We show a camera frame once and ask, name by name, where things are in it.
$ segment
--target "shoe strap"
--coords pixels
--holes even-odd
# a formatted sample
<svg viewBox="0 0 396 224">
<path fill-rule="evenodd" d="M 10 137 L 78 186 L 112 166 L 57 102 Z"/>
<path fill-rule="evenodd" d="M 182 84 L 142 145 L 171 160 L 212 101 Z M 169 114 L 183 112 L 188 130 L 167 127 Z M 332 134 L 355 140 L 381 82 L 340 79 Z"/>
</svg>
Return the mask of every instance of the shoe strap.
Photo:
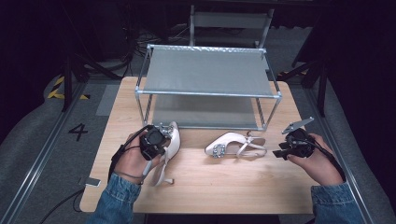
<svg viewBox="0 0 396 224">
<path fill-rule="evenodd" d="M 246 149 L 246 147 L 255 147 L 255 148 L 257 148 L 257 149 L 262 149 L 262 150 L 265 150 L 265 153 L 266 153 L 266 150 L 267 150 L 267 149 L 266 149 L 264 146 L 259 146 L 259 145 L 256 145 L 256 144 L 252 144 L 252 143 L 251 143 L 255 138 L 258 138 L 258 137 L 249 136 L 249 137 L 247 138 L 246 143 L 245 143 L 244 145 L 242 145 L 242 146 L 239 148 L 238 152 L 236 152 L 236 157 L 239 158 L 239 157 L 241 157 L 241 156 L 249 156 L 249 157 L 256 157 L 256 156 L 259 156 L 258 153 L 255 153 L 255 152 L 244 152 L 245 149 Z"/>
</svg>

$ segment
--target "floor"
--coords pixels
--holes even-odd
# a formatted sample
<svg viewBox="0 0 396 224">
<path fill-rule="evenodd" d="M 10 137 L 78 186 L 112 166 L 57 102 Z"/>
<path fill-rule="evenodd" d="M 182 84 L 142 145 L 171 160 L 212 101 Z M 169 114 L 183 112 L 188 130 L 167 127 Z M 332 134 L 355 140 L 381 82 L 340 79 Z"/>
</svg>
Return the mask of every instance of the floor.
<svg viewBox="0 0 396 224">
<path fill-rule="evenodd" d="M 309 28 L 270 29 L 265 47 L 275 74 L 292 69 L 291 62 L 309 32 Z M 197 44 L 199 41 L 212 43 L 215 37 L 222 36 L 223 44 L 238 43 L 252 47 L 256 40 L 254 34 L 249 30 L 232 34 L 222 30 L 202 31 L 197 34 L 197 38 L 201 38 L 197 39 Z M 186 45 L 186 38 L 188 35 L 183 33 L 174 39 L 179 42 L 172 44 Z M 135 55 L 126 76 L 139 74 L 141 64 L 142 58 Z M 124 70 L 115 72 L 122 75 Z M 301 78 L 293 77 L 287 82 L 301 117 L 316 118 L 316 122 L 307 125 L 306 129 L 323 135 L 336 151 L 366 223 L 396 223 L 389 200 L 360 153 L 331 83 L 326 92 L 326 118 L 321 118 L 315 107 L 317 87 L 303 89 Z M 75 98 L 81 94 L 90 98 L 74 101 L 69 110 L 61 113 L 63 100 L 47 98 L 57 79 L 53 79 L 43 92 L 46 102 L 22 119 L 0 146 L 1 223 L 43 223 L 53 208 L 45 223 L 84 223 L 89 215 L 79 212 L 79 193 L 84 187 L 78 182 L 90 174 L 120 82 L 98 74 L 92 75 L 87 84 L 75 83 Z M 69 200 L 56 206 L 69 196 Z M 275 216 L 274 223 L 305 223 L 311 217 L 310 214 L 280 215 Z M 184 217 L 136 214 L 134 223 L 180 221 L 173 218 Z M 251 217 L 244 218 L 255 223 Z"/>
</svg>

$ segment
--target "hand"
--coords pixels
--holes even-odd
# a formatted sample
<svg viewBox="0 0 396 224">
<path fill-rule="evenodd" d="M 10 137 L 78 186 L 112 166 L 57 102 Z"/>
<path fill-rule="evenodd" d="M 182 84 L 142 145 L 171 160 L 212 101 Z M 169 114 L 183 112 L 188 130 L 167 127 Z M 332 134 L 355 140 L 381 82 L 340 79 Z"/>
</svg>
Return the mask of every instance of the hand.
<svg viewBox="0 0 396 224">
<path fill-rule="evenodd" d="M 139 136 L 137 136 L 128 146 L 125 148 L 131 147 L 131 149 L 128 149 L 124 154 L 122 154 L 120 160 L 117 162 L 116 167 L 114 171 L 118 173 L 118 175 L 133 183 L 133 184 L 140 184 L 142 182 L 141 176 L 143 175 L 143 171 L 146 168 L 146 165 L 149 163 L 146 161 L 146 159 L 143 157 L 142 153 L 140 152 L 140 141 L 139 141 Z M 155 166 L 157 166 L 160 163 L 160 157 L 161 155 L 157 155 L 153 160 L 151 164 L 150 170 L 152 170 Z"/>
<path fill-rule="evenodd" d="M 314 133 L 309 135 L 311 135 L 321 147 L 332 153 L 332 150 L 327 146 L 320 135 Z M 342 177 L 329 159 L 317 148 L 315 148 L 314 153 L 308 158 L 288 155 L 288 160 L 301 166 L 312 179 L 322 186 L 340 185 L 344 183 Z"/>
</svg>

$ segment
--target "metal frame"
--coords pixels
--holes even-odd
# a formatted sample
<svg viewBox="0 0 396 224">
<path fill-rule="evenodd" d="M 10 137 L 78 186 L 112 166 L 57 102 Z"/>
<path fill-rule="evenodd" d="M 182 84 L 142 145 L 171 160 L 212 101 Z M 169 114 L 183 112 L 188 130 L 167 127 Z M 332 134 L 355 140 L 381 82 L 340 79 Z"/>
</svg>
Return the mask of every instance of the metal frame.
<svg viewBox="0 0 396 224">
<path fill-rule="evenodd" d="M 213 92 L 188 92 L 188 91 L 145 91 L 144 88 L 141 88 L 140 84 L 141 84 L 141 79 L 144 76 L 144 71 L 146 71 L 146 68 L 149 67 L 149 62 L 148 60 L 152 57 L 152 52 L 155 49 L 165 49 L 165 50 L 191 50 L 191 51 L 216 51 L 216 52 L 227 52 L 227 53 L 238 53 L 238 52 L 261 52 L 262 53 L 262 59 L 265 57 L 264 61 L 268 61 L 267 60 L 267 56 L 266 56 L 266 50 L 265 49 L 238 49 L 238 48 L 212 48 L 212 47 L 191 47 L 191 46 L 165 46 L 165 45 L 148 45 L 147 46 L 147 51 L 146 51 L 146 55 L 143 61 L 143 65 L 138 77 L 138 80 L 136 82 L 136 86 L 134 89 L 134 95 L 138 104 L 138 108 L 139 108 L 139 113 L 140 113 L 140 117 L 142 119 L 142 125 L 147 125 L 149 123 L 149 112 L 150 112 L 150 108 L 151 108 L 151 103 L 152 103 L 152 97 L 153 95 L 157 95 L 157 94 L 180 94 L 180 95 L 206 95 L 206 96 L 238 96 L 238 97 L 248 97 L 250 99 L 256 99 L 256 104 L 258 107 L 258 112 L 260 115 L 260 120 L 262 123 L 262 126 L 260 127 L 258 125 L 257 129 L 255 129 L 254 131 L 266 131 L 266 129 L 268 128 L 268 124 L 270 123 L 272 116 L 275 114 L 276 112 L 276 108 L 279 105 L 280 101 L 282 100 L 282 94 L 281 91 L 276 83 L 276 78 L 274 76 L 274 73 L 272 71 L 271 66 L 269 66 L 269 71 L 266 70 L 267 73 L 269 73 L 272 76 L 272 80 L 275 84 L 276 87 L 276 94 L 235 94 L 232 92 L 229 93 L 213 93 Z M 148 105 L 146 107 L 146 110 L 144 112 L 144 108 L 140 102 L 140 95 L 141 94 L 148 94 Z M 262 113 L 262 105 L 260 103 L 260 99 L 261 98 L 269 98 L 269 99 L 276 99 L 276 102 L 274 104 L 274 107 L 272 108 L 268 120 L 265 122 L 264 119 L 264 114 Z M 230 127 L 209 127 L 209 126 L 183 126 L 180 125 L 180 128 L 196 128 L 196 129 L 232 129 L 232 130 L 252 130 L 251 128 L 240 128 L 240 127 L 234 127 L 234 128 L 230 128 Z"/>
</svg>

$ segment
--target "denim sleeve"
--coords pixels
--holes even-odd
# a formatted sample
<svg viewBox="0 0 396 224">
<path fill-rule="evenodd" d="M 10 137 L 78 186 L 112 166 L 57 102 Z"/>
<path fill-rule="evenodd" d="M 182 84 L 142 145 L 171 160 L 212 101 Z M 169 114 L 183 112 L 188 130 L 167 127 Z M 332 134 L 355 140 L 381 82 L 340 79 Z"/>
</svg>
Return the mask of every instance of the denim sleeve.
<svg viewBox="0 0 396 224">
<path fill-rule="evenodd" d="M 315 223 L 363 223 L 348 183 L 311 188 Z"/>
<path fill-rule="evenodd" d="M 140 185 L 132 184 L 113 173 L 96 210 L 86 223 L 132 223 L 133 203 L 139 193 Z"/>
</svg>

